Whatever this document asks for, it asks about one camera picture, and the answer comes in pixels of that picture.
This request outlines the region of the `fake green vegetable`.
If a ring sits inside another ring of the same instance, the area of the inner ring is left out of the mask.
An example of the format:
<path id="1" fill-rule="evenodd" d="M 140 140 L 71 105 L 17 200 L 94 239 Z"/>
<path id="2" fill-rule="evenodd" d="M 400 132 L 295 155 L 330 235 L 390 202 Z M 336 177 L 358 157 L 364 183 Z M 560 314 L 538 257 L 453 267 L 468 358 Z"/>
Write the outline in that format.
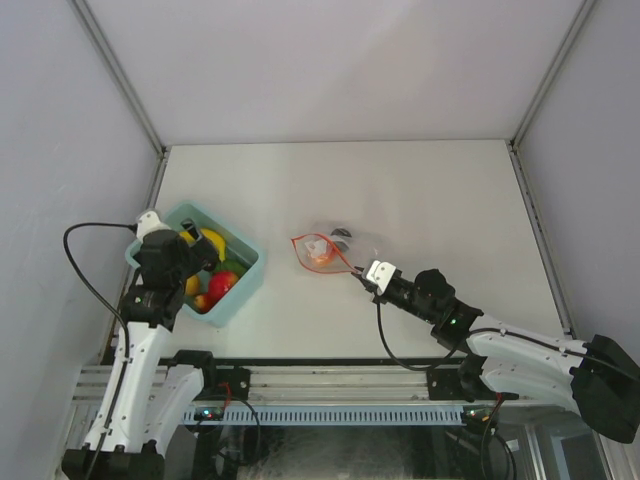
<path id="1" fill-rule="evenodd" d="M 241 262 L 227 258 L 225 261 L 221 261 L 216 265 L 214 272 L 231 272 L 238 278 L 242 278 L 247 270 L 248 268 Z"/>

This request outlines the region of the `clear zip top bag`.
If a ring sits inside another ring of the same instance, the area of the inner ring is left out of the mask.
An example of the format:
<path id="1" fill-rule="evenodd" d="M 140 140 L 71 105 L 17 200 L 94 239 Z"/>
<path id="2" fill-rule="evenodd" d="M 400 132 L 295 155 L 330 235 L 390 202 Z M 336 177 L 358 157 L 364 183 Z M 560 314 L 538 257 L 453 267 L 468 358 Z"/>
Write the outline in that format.
<path id="1" fill-rule="evenodd" d="M 330 239 L 335 228 L 346 228 L 353 240 L 347 251 L 340 251 Z M 315 268 L 310 260 L 305 243 L 310 240 L 324 239 L 327 243 L 326 253 L 333 254 L 333 261 L 326 268 Z M 291 238 L 291 243 L 300 265 L 313 273 L 341 274 L 354 273 L 355 266 L 369 265 L 372 260 L 380 259 L 390 251 L 387 237 L 337 221 L 318 221 L 311 225 L 307 233 Z"/>

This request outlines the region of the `white zip slider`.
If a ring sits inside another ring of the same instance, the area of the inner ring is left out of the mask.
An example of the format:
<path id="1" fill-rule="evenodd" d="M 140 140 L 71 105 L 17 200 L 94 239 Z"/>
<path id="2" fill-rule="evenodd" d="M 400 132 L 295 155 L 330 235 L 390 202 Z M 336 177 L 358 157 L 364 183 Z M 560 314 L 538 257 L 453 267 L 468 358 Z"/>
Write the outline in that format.
<path id="1" fill-rule="evenodd" d="M 305 246 L 311 256 L 320 256 L 326 253 L 327 243 L 324 239 L 310 240 Z"/>

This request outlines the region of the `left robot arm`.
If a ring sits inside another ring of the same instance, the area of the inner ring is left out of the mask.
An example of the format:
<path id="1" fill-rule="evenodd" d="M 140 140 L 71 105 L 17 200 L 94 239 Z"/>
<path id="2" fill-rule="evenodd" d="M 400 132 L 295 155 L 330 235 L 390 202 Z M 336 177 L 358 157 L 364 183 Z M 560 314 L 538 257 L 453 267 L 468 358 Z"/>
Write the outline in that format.
<path id="1" fill-rule="evenodd" d="M 215 246 L 193 220 L 181 226 L 189 239 L 150 209 L 129 228 L 140 243 L 134 256 L 138 266 L 120 307 L 112 311 L 120 330 L 101 406 L 82 446 L 62 458 L 69 479 L 163 478 L 166 451 L 186 408 L 218 390 L 213 354 L 180 350 L 168 361 L 160 392 L 151 392 L 188 279 L 218 262 Z"/>

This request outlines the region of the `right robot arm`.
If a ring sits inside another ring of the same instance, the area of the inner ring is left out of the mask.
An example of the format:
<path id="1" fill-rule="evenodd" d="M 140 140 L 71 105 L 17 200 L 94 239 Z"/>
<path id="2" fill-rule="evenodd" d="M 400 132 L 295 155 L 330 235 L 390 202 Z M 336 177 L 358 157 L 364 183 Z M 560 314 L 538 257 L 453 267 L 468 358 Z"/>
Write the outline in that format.
<path id="1" fill-rule="evenodd" d="M 374 260 L 353 275 L 377 305 L 427 322 L 441 346 L 464 353 L 458 375 L 466 396 L 539 400 L 575 413 L 610 440 L 635 440 L 639 366 L 615 340 L 553 338 L 511 326 L 459 300 L 437 269 L 409 281 L 394 265 Z"/>

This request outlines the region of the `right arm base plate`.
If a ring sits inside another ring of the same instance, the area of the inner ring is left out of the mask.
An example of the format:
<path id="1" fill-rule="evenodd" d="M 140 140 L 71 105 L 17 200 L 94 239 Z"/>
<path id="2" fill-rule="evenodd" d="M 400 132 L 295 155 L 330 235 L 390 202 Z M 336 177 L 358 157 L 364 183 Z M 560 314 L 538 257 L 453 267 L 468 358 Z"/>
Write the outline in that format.
<path id="1" fill-rule="evenodd" d="M 474 401 L 474 397 L 463 388 L 457 369 L 430 370 L 426 373 L 426 380 L 429 399 L 432 401 Z"/>

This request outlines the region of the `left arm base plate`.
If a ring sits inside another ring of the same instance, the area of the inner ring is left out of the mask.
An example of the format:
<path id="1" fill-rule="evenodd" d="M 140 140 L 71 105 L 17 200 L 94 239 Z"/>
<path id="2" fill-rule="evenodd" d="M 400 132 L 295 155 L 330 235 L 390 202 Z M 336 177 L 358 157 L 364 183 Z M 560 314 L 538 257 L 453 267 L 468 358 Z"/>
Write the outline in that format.
<path id="1" fill-rule="evenodd" d="M 197 400 L 213 396 L 223 398 L 237 397 L 247 400 L 251 386 L 251 371 L 242 367 L 220 368 L 213 377 L 205 381 Z"/>

